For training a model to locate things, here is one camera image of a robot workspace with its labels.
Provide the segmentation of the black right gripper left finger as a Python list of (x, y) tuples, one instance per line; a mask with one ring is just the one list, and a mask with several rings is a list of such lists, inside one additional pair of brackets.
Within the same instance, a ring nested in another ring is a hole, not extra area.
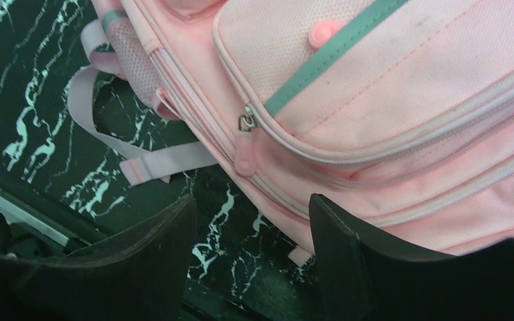
[(0, 255), (0, 320), (177, 320), (196, 229), (186, 195), (66, 257)]

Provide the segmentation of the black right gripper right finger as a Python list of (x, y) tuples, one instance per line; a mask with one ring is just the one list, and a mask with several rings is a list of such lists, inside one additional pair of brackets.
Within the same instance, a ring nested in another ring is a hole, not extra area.
[(514, 238), (448, 255), (320, 194), (310, 198), (309, 218), (328, 320), (514, 320)]

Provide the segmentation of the pink student backpack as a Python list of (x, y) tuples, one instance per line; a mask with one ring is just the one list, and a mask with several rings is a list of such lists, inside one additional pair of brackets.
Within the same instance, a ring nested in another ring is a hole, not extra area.
[(514, 237), (514, 1), (95, 1), (68, 110), (131, 185), (220, 165), (314, 254), (323, 194), (464, 254)]

